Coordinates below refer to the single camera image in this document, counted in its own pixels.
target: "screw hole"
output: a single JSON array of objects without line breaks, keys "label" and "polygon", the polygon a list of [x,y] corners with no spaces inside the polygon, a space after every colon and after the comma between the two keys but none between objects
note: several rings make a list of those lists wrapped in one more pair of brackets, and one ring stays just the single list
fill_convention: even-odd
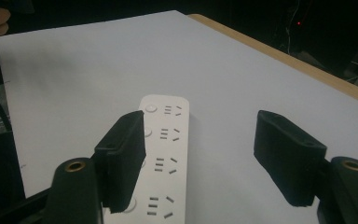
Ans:
[{"label": "screw hole", "polygon": [[86,167],[86,163],[83,161],[73,161],[65,166],[66,172],[76,172]]},{"label": "screw hole", "polygon": [[356,161],[343,161],[342,165],[347,169],[358,171],[358,162]]}]

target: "wooden table edge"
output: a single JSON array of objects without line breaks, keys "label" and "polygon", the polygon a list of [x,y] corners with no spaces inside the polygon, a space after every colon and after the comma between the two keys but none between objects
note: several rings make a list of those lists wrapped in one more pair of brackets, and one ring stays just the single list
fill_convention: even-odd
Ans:
[{"label": "wooden table edge", "polygon": [[298,70],[304,74],[307,74],[307,75],[333,87],[334,89],[341,91],[341,92],[358,100],[358,86],[355,86],[347,81],[344,81],[338,77],[328,74],[319,68],[316,68],[310,64],[300,61],[299,59],[296,59],[292,56],[282,53],[277,49],[274,49],[266,44],[263,44],[247,35],[244,35],[244,34],[238,32],[238,31],[228,28],[225,25],[220,24],[217,21],[213,21],[205,16],[202,16],[200,14],[191,14],[191,15],[188,15],[188,17],[195,21],[198,21],[208,27],[211,27],[215,31],[218,31],[218,32],[220,32],[224,35],[227,35],[237,41],[240,41],[241,43],[243,43],[253,49],[256,49],[264,54],[267,54],[268,56],[274,58],[275,60],[285,63],[285,64],[295,68],[296,70]]}]

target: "electrical outlet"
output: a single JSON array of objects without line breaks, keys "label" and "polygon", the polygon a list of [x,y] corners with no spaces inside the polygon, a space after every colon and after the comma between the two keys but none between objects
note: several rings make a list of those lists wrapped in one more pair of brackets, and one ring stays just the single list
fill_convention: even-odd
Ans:
[{"label": "electrical outlet", "polygon": [[148,95],[139,109],[145,112],[145,162],[127,210],[105,214],[104,223],[185,224],[188,100]]}]

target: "power strip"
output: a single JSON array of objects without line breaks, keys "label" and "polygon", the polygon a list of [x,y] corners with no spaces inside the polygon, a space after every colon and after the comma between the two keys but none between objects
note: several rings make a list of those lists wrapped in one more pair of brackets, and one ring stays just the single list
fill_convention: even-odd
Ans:
[{"label": "power strip", "polygon": [[185,224],[188,145],[188,100],[148,95],[145,112],[146,158],[130,206],[104,216],[108,224]]}]

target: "outlet socket hole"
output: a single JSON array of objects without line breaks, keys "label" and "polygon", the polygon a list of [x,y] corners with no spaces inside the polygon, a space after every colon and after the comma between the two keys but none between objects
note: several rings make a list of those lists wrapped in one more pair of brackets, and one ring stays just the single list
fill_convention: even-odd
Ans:
[{"label": "outlet socket hole", "polygon": [[171,203],[174,203],[174,202],[175,202],[172,198],[170,198],[170,197],[168,197],[168,196],[167,196],[167,200],[170,201]]},{"label": "outlet socket hole", "polygon": [[171,216],[173,216],[173,213],[169,213],[169,214],[165,215],[164,218],[168,218],[168,217],[171,217]]}]

